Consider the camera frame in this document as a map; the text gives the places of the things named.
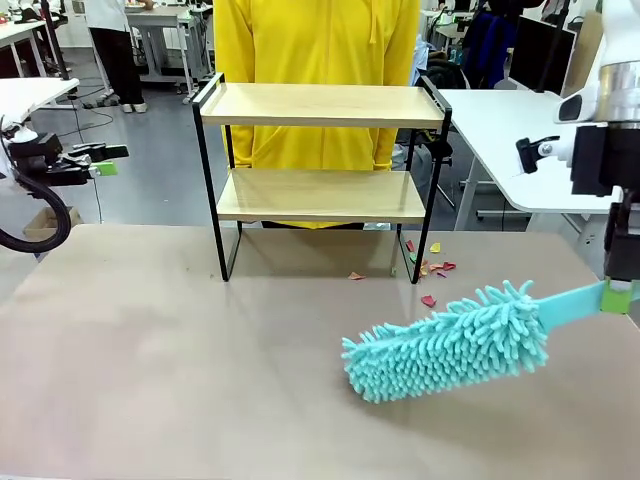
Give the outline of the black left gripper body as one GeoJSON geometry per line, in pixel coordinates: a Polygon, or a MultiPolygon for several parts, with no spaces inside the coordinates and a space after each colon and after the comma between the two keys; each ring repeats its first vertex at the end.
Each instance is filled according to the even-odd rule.
{"type": "Polygon", "coordinates": [[[11,141],[10,159],[18,173],[45,186],[84,185],[91,179],[90,146],[65,151],[56,134],[37,134],[24,143],[11,141]]]}

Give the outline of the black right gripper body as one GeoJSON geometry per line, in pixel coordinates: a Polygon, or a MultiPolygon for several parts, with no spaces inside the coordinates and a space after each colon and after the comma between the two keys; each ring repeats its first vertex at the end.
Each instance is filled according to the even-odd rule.
{"type": "Polygon", "coordinates": [[[578,127],[570,178],[574,195],[604,197],[614,187],[638,191],[639,130],[578,127]]]}

